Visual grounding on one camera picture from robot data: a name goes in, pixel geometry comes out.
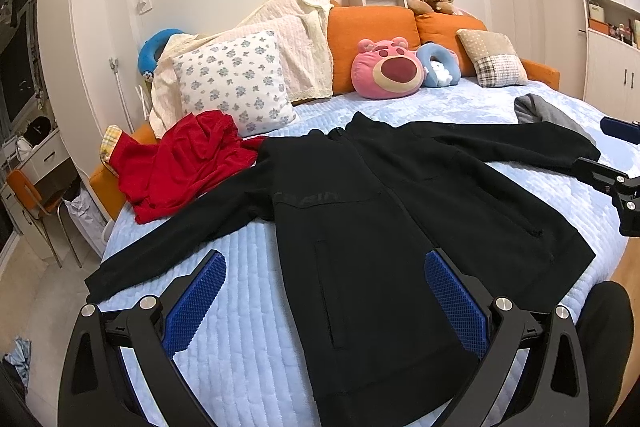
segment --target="orange chair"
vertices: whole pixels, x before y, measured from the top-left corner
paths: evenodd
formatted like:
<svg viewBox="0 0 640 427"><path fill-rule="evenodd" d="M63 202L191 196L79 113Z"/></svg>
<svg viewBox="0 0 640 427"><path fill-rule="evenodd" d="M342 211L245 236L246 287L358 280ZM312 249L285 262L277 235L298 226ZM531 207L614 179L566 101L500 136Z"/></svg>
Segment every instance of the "orange chair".
<svg viewBox="0 0 640 427"><path fill-rule="evenodd" d="M29 181L27 176L24 175L20 169L15 169L9 172L9 175L6 178L7 184L11 187L12 191L15 193L15 197L18 198L22 207L31 214L31 217L38 220L42 225L42 231L44 231L43 237L47 241L51 252L53 253L53 257L56 258L58 266L62 268L62 263L60 262L60 257L53 248L51 244L51 240L49 238L49 232L47 232L47 227L44 225L44 216L52 216L52 212L55 210L58 215L58 221L60 222L60 227L62 227L62 231L65 233L66 241L69 243L69 248L74 254L76 258L76 263L78 263L79 267L82 267L82 263L80 263L80 259L78 254L76 253L76 249L74 248L73 243L71 243L71 239L69 238L68 233L66 233L65 225L62 223L62 218L60 217L60 206L62 206L62 194L65 193L65 190L59 190L47 201L42 201L42 196L38 192L37 188L33 186L33 184Z"/></svg>

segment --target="trash bin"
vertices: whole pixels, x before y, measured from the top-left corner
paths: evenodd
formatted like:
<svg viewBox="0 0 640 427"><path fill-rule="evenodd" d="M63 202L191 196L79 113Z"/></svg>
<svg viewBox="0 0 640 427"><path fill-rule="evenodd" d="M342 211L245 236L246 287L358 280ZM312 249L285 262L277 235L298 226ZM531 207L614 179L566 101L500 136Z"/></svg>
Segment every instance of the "trash bin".
<svg viewBox="0 0 640 427"><path fill-rule="evenodd" d="M71 220L100 257L104 255L107 244L102 240L102 230L107 222L102 217L98 206L95 204L89 191L84 188L82 180L78 176L63 196L66 209Z"/></svg>

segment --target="light blue quilted bedspread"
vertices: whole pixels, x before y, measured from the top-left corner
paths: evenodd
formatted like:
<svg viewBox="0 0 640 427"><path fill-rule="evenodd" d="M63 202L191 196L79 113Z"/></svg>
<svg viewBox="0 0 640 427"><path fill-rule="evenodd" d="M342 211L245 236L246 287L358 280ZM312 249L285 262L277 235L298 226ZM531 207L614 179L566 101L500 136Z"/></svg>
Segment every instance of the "light blue quilted bedspread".
<svg viewBox="0 0 640 427"><path fill-rule="evenodd" d="M314 128L325 132L347 124L354 112L398 126L409 121L516 123L513 99L535 92L559 107L597 141L601 162L638 176L639 150L604 136L602 113L543 84L481 89L463 79L458 86L420 89L399 100L364 100L356 93L296 108L300 119L270 136L299 136ZM618 216L610 198L575 179L517 164L492 164L498 171L556 208L596 254L591 266L562 300L577 317L591 287L612 274L626 246L618 233ZM127 205L120 213L105 259L153 230L162 220L137 225ZM103 311L126 309L144 295L160 295L175 277L190 273L215 248L226 258L227 276L190 347L175 363L220 427L319 426L318 411L306 374L300 340L284 292L274 225L255 221L207 245L162 277L118 293L102 303ZM149 421L166 425L140 372L132 350L124 350L133 386ZM513 394L526 354L520 352L486 425L500 420ZM412 427L428 427L439 408Z"/></svg>

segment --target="metal screw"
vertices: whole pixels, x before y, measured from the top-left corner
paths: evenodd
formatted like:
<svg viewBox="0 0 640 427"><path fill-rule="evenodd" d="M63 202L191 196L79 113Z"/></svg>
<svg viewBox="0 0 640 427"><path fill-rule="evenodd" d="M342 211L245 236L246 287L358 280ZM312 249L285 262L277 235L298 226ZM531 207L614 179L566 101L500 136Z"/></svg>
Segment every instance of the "metal screw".
<svg viewBox="0 0 640 427"><path fill-rule="evenodd" d="M569 310L567 308L565 308L564 306L558 306L556 308L556 315L558 317L560 317L561 319L568 319L569 318Z"/></svg>
<svg viewBox="0 0 640 427"><path fill-rule="evenodd" d="M147 295L146 297L140 299L140 307L143 310L150 310L156 305L156 302L158 302L158 299L156 299L153 295Z"/></svg>
<svg viewBox="0 0 640 427"><path fill-rule="evenodd" d="M507 297L498 297L495 299L495 305L498 306L503 312L508 312L513 308L513 304Z"/></svg>
<svg viewBox="0 0 640 427"><path fill-rule="evenodd" d="M84 306L82 306L82 309L80 310L82 317L91 317L91 315L93 315L94 312L95 312L95 306L93 304L85 304Z"/></svg>

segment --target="yellow checkered cloth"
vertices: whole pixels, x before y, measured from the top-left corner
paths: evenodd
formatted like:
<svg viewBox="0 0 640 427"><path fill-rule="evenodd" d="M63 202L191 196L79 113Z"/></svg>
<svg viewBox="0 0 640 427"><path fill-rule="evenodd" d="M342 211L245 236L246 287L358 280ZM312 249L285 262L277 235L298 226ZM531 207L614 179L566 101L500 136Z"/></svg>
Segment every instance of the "yellow checkered cloth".
<svg viewBox="0 0 640 427"><path fill-rule="evenodd" d="M104 132L102 143L100 143L100 161L114 174L114 176L117 176L118 173L114 171L113 168L111 168L111 166L109 165L109 160L111 159L113 150L116 148L121 135L122 129L120 127L118 127L117 125L110 125Z"/></svg>

